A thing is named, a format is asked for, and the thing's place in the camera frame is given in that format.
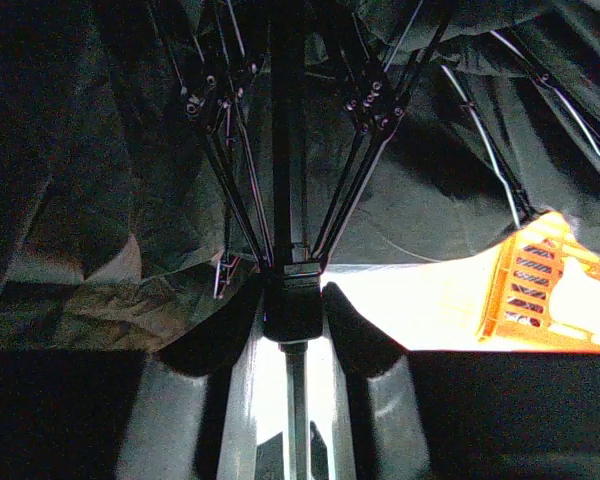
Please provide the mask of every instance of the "orange basket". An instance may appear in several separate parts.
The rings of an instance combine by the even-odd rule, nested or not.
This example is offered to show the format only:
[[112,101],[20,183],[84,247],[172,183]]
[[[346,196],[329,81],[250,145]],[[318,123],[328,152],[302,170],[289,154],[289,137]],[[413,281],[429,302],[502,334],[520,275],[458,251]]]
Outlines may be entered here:
[[491,283],[481,340],[501,337],[534,350],[600,353],[593,332],[556,328],[564,326],[549,315],[549,298],[567,257],[575,257],[589,277],[600,281],[600,259],[576,241],[558,213],[543,215],[506,240]]

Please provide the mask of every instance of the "dark fabric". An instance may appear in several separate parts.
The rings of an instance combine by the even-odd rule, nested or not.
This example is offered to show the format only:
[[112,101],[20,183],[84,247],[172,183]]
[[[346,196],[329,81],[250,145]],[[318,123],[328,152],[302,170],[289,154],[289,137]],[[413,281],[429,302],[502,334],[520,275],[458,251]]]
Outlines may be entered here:
[[[242,19],[252,5],[235,3]],[[342,3],[355,11],[362,35],[381,57],[388,45],[395,45],[417,4]],[[502,185],[490,171],[476,128],[460,108],[441,64],[455,70],[475,101],[498,153],[527,190],[535,212],[561,211],[577,238],[600,254],[600,158],[555,93],[534,87],[488,33],[511,27],[552,80],[600,127],[600,0],[588,3],[460,2],[353,214],[335,263],[466,257],[513,231]],[[213,31],[199,2],[165,4],[173,7],[176,37],[182,37],[187,22],[201,38]],[[428,43],[443,8],[448,4],[425,2],[396,56],[392,79],[410,52]],[[187,59],[195,52],[178,44],[176,54]],[[312,34],[307,61],[322,62],[328,73],[324,60],[322,42]],[[62,8],[0,2],[0,312],[20,301],[8,298],[10,288],[1,297],[10,282],[79,286],[66,302],[80,305],[78,315],[87,323],[120,313],[96,297],[126,298],[126,289],[132,289],[138,302],[150,302],[155,289],[162,288],[155,282],[206,292],[200,295],[208,307],[189,308],[185,316],[198,320],[184,322],[182,328],[220,307],[210,298],[208,264],[223,248],[224,199],[178,114],[178,89],[140,0],[75,0]],[[309,227],[315,238],[353,128],[332,82],[312,78],[310,91]],[[271,220],[266,68],[248,90],[246,102]],[[241,161],[236,174],[248,198]],[[248,208],[254,213],[250,202]],[[235,225],[233,232],[230,248],[245,253]],[[189,305],[200,295],[191,293]],[[177,301],[173,292],[167,297]],[[46,311],[40,309],[39,319]],[[133,323],[136,314],[129,315],[124,322]],[[7,317],[0,313],[0,322],[15,321]],[[148,348],[180,333],[157,335],[161,340]]]

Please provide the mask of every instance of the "orange plastic object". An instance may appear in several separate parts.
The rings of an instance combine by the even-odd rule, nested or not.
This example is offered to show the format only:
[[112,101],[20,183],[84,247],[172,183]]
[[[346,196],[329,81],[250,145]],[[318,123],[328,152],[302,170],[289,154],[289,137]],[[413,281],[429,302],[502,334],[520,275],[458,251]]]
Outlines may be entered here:
[[530,350],[600,353],[592,332],[557,324],[549,315],[551,291],[569,256],[578,259],[589,277],[600,281],[600,259],[576,241],[558,213],[543,215],[505,241],[486,303],[481,339],[508,338]]

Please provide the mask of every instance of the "orange plastic crate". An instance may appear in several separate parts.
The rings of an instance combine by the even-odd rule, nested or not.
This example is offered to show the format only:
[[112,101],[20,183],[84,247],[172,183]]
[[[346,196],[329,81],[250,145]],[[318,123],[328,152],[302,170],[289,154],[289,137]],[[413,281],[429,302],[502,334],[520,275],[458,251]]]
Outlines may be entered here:
[[568,326],[562,332],[575,335],[558,333],[549,315],[549,298],[567,257],[577,258],[587,275],[600,281],[600,259],[576,241],[558,213],[542,216],[505,241],[486,304],[482,340],[497,336],[534,350],[600,352],[593,332]]

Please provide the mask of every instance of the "umbrella canopy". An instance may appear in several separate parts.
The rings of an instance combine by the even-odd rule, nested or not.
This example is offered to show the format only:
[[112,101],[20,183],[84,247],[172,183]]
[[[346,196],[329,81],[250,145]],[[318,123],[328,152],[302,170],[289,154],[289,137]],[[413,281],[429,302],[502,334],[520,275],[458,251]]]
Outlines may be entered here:
[[[203,47],[214,44],[209,8],[175,0],[159,7],[183,65],[198,55],[184,41],[187,31]],[[260,38],[260,3],[234,7],[245,39]],[[372,55],[395,52],[387,75],[396,84],[449,6],[341,7],[354,14]],[[332,261],[466,257],[549,210],[600,254],[600,0],[463,1],[450,13]],[[180,87],[151,19],[147,4],[134,0],[0,4],[0,347],[157,350],[220,308],[253,270],[235,225],[225,241],[226,199],[202,145],[175,113]],[[310,238],[354,133],[319,23],[319,12],[310,13]],[[524,46],[535,73],[503,38]],[[273,101],[265,59],[246,89],[244,116],[269,219]],[[491,151],[526,208],[512,210]],[[255,218],[244,159],[235,156],[238,188]],[[214,300],[215,263],[227,248],[245,260],[224,299]]]

